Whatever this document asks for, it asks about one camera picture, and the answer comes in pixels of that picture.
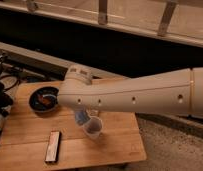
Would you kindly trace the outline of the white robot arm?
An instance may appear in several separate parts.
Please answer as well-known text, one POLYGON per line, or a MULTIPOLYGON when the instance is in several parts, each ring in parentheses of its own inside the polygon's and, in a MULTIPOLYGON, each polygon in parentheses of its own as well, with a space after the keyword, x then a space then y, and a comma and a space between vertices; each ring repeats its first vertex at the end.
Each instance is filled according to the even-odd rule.
POLYGON ((193 116, 203 119, 203 67, 94 84, 92 71, 72 65, 58 103, 75 111, 99 110, 193 116))

